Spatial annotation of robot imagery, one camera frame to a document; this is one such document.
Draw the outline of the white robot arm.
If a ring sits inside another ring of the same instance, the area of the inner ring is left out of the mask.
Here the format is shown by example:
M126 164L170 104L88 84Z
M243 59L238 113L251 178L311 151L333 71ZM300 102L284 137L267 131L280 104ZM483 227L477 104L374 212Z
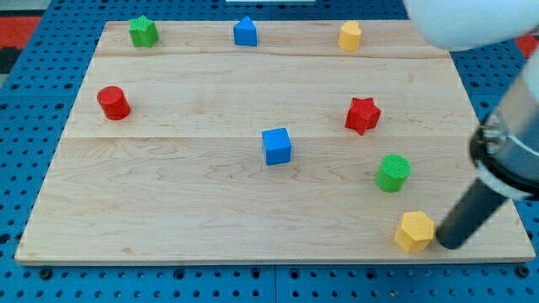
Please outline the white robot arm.
M538 29L538 3L514 1L406 0L416 30L435 47L468 51ZM478 182L511 199L538 198L538 55L472 137Z

